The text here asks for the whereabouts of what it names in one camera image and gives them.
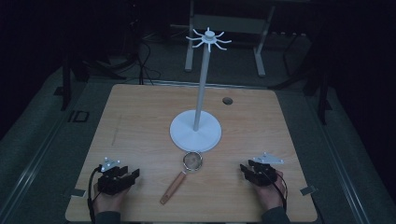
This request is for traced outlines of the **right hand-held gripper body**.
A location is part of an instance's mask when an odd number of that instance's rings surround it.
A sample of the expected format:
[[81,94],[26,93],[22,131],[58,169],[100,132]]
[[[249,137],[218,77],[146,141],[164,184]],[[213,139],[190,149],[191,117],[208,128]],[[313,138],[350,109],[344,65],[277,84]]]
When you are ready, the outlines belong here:
[[270,153],[263,152],[261,156],[254,157],[253,161],[259,164],[259,167],[251,171],[254,173],[253,181],[251,183],[259,187],[269,186],[276,182],[277,173],[273,164],[283,164],[284,160],[276,157]]

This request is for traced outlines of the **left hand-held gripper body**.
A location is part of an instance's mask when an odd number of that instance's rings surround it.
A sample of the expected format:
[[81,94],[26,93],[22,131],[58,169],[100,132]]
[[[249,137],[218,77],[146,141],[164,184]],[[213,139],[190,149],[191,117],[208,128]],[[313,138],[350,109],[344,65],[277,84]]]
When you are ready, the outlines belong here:
[[110,158],[105,158],[100,168],[102,176],[98,179],[98,190],[104,194],[114,195],[129,187],[123,185],[122,178],[125,175],[117,175],[120,161],[114,161]]

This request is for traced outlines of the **wooden handled mesh strainer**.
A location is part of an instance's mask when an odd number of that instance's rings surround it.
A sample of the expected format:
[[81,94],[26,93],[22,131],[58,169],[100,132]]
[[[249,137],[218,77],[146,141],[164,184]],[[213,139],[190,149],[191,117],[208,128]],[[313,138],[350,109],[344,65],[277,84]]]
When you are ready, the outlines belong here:
[[165,191],[160,199],[160,204],[165,205],[172,198],[188,173],[196,172],[202,167],[203,157],[199,152],[188,152],[183,157],[182,163],[184,166],[183,170],[177,175]]

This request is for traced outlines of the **white hook stand rack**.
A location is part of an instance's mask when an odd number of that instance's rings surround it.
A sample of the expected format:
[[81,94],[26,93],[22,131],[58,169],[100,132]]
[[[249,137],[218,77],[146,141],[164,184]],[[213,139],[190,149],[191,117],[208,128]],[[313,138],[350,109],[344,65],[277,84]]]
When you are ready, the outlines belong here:
[[189,37],[190,41],[198,41],[192,48],[203,47],[201,74],[198,87],[196,107],[179,113],[172,120],[169,133],[174,144],[186,152],[206,152],[214,148],[222,136],[222,129],[218,119],[203,110],[205,99],[205,84],[208,73],[212,47],[225,50],[219,44],[231,43],[231,40],[221,40],[223,32],[216,34],[209,27],[203,33],[193,30],[196,37]]

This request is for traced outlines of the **person's left hand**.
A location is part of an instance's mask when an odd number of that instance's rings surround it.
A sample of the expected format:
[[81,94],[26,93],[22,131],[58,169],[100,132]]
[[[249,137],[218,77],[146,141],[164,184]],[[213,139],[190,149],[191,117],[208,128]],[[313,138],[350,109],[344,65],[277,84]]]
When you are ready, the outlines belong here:
[[94,185],[93,211],[95,215],[103,212],[120,212],[123,201],[130,189],[125,189],[117,194],[108,195],[100,192]]

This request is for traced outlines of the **person's right hand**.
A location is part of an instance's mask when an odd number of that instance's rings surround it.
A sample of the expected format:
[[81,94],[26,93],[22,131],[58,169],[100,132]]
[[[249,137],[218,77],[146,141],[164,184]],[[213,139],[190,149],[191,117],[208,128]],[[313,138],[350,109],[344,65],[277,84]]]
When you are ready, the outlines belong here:
[[286,187],[283,184],[283,173],[276,171],[277,180],[274,185],[266,187],[253,186],[264,212],[275,207],[283,207]]

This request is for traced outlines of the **dark metal stand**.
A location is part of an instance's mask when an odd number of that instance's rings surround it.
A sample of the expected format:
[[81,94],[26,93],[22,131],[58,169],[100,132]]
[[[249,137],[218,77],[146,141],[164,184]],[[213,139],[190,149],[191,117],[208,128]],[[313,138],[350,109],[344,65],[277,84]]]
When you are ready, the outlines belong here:
[[90,75],[88,68],[97,70],[105,77],[113,79],[123,79],[123,77],[113,73],[110,68],[101,65],[87,50],[79,49],[73,42],[62,40],[61,50],[63,53],[62,62],[62,86],[58,87],[55,95],[63,97],[62,111],[65,111],[72,99],[71,74],[75,75],[77,81],[86,82]]
[[326,110],[329,108],[327,95],[329,90],[330,63],[329,40],[323,32],[319,32],[312,40],[302,62],[291,73],[291,77],[283,82],[269,86],[270,90],[282,90],[288,86],[306,80],[303,87],[305,96],[318,93],[318,119],[326,125]]

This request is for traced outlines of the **white metal table frame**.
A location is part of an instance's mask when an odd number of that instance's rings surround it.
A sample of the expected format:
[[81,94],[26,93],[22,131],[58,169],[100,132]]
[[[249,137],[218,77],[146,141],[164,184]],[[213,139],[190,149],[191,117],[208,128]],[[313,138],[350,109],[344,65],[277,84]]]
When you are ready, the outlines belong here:
[[190,0],[190,14],[189,14],[189,31],[188,31],[188,46],[185,60],[185,71],[190,72],[193,66],[193,55],[196,47],[193,40],[200,40],[201,37],[197,34],[198,30],[204,30],[203,36],[206,36],[206,30],[209,29],[212,33],[218,32],[232,32],[238,34],[259,35],[260,42],[253,48],[253,56],[259,77],[264,77],[266,71],[262,59],[262,50],[269,34],[269,28],[272,18],[275,14],[276,7],[270,6],[266,12],[265,19],[252,19],[242,17],[218,16],[197,14],[195,12],[195,3],[197,0]]

